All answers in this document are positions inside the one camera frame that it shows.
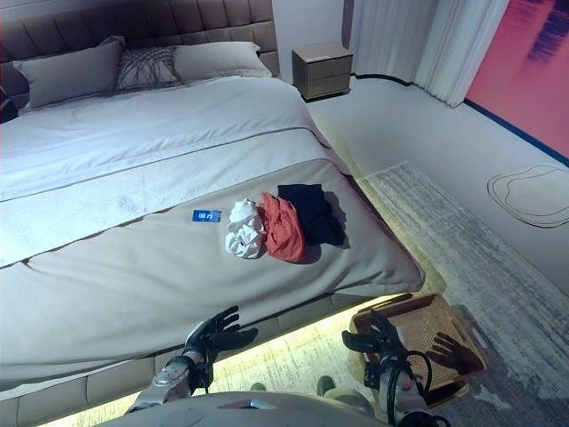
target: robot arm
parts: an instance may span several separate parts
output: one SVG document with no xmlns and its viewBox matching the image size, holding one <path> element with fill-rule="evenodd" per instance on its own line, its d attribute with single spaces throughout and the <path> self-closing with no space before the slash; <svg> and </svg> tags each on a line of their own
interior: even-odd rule
<svg viewBox="0 0 569 427">
<path fill-rule="evenodd" d="M 221 351 L 249 345 L 259 332 L 256 328 L 240 330 L 238 307 L 234 306 L 201 322 L 186 338 L 181 356 L 171 359 L 142 391 L 127 411 L 140 411 L 191 396 L 196 388 L 208 387 L 213 381 L 213 362 Z"/>
<path fill-rule="evenodd" d="M 387 415 L 389 424 L 396 427 L 437 427 L 442 422 L 451 424 L 441 416 L 432 415 L 424 396 L 432 381 L 429 359 L 418 352 L 408 351 L 399 339 L 396 328 L 377 311 L 371 312 L 370 334 L 342 332 L 342 341 L 353 351 L 378 353 L 379 362 L 366 362 L 364 385 L 379 392 L 380 410 Z M 423 386 L 413 375 L 409 356 L 423 358 L 428 378 Z"/>
</svg>

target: blue card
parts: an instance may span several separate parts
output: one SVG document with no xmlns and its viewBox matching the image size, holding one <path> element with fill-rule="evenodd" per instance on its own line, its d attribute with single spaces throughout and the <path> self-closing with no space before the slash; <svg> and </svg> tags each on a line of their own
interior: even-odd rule
<svg viewBox="0 0 569 427">
<path fill-rule="evenodd" d="M 194 210 L 192 221 L 195 222 L 219 222 L 221 221 L 221 211 Z"/>
</svg>

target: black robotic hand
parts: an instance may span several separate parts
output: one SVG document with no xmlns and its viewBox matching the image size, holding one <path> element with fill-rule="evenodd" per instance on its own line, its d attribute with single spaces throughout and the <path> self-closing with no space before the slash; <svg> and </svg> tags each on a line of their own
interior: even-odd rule
<svg viewBox="0 0 569 427">
<path fill-rule="evenodd" d="M 361 353 L 379 353 L 382 359 L 404 357 L 407 350 L 399 340 L 396 328 L 389 320 L 372 310 L 372 321 L 369 334 L 341 333 L 344 345 L 350 350 Z"/>
<path fill-rule="evenodd" d="M 213 362 L 221 351 L 241 349 L 253 342 L 259 330 L 257 328 L 240 330 L 235 323 L 239 320 L 238 307 L 235 305 L 212 318 L 202 322 L 186 339 L 183 354 L 197 352 L 204 362 L 196 367 L 198 372 L 196 387 L 207 387 L 213 381 Z"/>
</svg>

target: tufted headboard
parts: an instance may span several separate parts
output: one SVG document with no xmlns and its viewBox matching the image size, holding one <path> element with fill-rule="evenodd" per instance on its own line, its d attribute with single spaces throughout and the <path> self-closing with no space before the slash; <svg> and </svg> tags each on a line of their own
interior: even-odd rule
<svg viewBox="0 0 569 427">
<path fill-rule="evenodd" d="M 251 41 L 260 60 L 279 75 L 271 0 L 155 0 L 45 15 L 0 26 L 0 85 L 18 108 L 28 102 L 28 81 L 12 65 L 94 47 L 124 36 L 127 48 L 220 41 Z"/>
</svg>

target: bed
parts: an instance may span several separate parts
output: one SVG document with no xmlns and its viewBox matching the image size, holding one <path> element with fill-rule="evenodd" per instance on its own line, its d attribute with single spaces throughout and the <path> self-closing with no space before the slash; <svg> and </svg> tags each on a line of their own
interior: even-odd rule
<svg viewBox="0 0 569 427">
<path fill-rule="evenodd" d="M 270 0 L 107 6 L 2 32 L 2 87 L 20 109 L 36 98 L 16 60 L 109 37 L 126 50 L 253 42 L 268 76 L 88 97 L 2 124 L 0 424 L 41 423 L 143 388 L 196 322 L 229 305 L 260 342 L 420 289 L 421 266 L 296 89 L 269 77 L 278 76 Z M 343 244 L 309 246 L 297 263 L 227 254 L 233 204 L 296 183 L 322 185 Z M 193 222 L 196 209 L 219 209 L 221 221 Z"/>
</svg>

